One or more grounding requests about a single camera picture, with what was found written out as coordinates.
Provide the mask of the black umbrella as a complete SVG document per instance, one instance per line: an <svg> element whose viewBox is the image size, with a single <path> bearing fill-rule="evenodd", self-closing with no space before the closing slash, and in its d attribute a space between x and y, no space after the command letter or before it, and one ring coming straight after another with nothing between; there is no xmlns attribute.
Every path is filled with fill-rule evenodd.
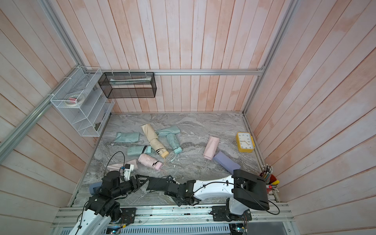
<svg viewBox="0 0 376 235"><path fill-rule="evenodd" d="M150 177L148 181L147 191L161 191L165 192L168 188L169 183L173 182L172 176L164 176L161 178Z"/></svg>

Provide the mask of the mint green umbrella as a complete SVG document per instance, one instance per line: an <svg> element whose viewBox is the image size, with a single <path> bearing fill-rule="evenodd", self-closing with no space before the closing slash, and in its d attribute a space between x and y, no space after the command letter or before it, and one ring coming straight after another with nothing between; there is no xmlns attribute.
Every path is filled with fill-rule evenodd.
<svg viewBox="0 0 376 235"><path fill-rule="evenodd" d="M179 154L183 151L175 134L168 134L166 139L175 154Z"/></svg>
<svg viewBox="0 0 376 235"><path fill-rule="evenodd" d="M128 156L140 156L141 154L151 154L151 146L131 146L127 149Z"/></svg>

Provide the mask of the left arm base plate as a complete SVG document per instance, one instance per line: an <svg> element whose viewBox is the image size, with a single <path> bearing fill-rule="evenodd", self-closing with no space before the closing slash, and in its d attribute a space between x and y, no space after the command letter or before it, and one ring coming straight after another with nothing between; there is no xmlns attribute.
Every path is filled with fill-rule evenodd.
<svg viewBox="0 0 376 235"><path fill-rule="evenodd" d="M110 212L112 224L132 224L135 221L136 208L115 208Z"/></svg>

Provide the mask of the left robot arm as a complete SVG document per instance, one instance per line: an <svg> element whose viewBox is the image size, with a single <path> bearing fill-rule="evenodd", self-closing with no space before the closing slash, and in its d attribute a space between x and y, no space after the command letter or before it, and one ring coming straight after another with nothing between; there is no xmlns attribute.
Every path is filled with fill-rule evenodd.
<svg viewBox="0 0 376 235"><path fill-rule="evenodd" d="M149 176L135 175L122 181L120 172L111 171L103 179L99 190L83 207L81 217L71 235L99 235L110 224L121 218L120 197L127 197L149 181Z"/></svg>

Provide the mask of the beige umbrella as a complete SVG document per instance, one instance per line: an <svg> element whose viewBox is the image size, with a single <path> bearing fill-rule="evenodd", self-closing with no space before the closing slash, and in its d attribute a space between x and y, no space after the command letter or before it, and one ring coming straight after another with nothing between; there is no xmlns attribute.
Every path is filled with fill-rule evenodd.
<svg viewBox="0 0 376 235"><path fill-rule="evenodd" d="M150 145L163 159L169 155L165 146L158 139L152 139Z"/></svg>

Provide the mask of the pink umbrella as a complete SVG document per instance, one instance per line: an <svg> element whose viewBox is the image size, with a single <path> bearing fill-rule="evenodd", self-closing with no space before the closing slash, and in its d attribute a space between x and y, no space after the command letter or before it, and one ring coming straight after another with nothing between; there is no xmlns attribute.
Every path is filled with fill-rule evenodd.
<svg viewBox="0 0 376 235"><path fill-rule="evenodd" d="M203 157L212 160L219 144L219 138L210 136Z"/></svg>
<svg viewBox="0 0 376 235"><path fill-rule="evenodd" d="M163 166L163 164L159 160L144 153L139 156L138 161L145 167L148 167L154 170L160 170Z"/></svg>

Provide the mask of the pink sleeve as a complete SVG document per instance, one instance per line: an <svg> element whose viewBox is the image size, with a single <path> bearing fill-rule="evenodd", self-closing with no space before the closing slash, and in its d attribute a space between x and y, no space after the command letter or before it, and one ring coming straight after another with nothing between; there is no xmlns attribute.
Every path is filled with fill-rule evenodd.
<svg viewBox="0 0 376 235"><path fill-rule="evenodd" d="M138 169L138 166L137 166L137 160L134 159L134 160L131 160L131 161L128 161L126 163L117 163L117 164L111 164L109 166L107 166L107 170L109 171L112 171L112 170L119 170L121 167L123 167L124 165L126 164L129 164L129 165L133 165L133 169L136 170Z"/></svg>

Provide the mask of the mint green sleeve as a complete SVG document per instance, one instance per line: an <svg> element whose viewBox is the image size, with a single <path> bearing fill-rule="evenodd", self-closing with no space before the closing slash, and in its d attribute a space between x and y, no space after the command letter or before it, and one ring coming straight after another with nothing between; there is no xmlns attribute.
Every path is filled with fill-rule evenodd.
<svg viewBox="0 0 376 235"><path fill-rule="evenodd" d="M179 134L180 129L177 126L171 126L164 129L156 130L155 131L158 137L167 137L169 134Z"/></svg>
<svg viewBox="0 0 376 235"><path fill-rule="evenodd" d="M122 133L118 132L114 142L115 143L136 143L139 141L140 133L139 132L130 132L130 133Z"/></svg>

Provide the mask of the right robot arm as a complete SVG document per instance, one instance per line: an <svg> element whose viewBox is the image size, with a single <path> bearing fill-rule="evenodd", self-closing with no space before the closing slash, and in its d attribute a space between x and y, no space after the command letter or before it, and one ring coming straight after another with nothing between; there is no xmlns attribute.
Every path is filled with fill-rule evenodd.
<svg viewBox="0 0 376 235"><path fill-rule="evenodd" d="M195 206L209 198L226 198L225 211L229 214L242 215L248 209L270 209L265 180L241 169L209 181L190 180L179 184L174 179L164 179L155 190L174 198L178 206Z"/></svg>

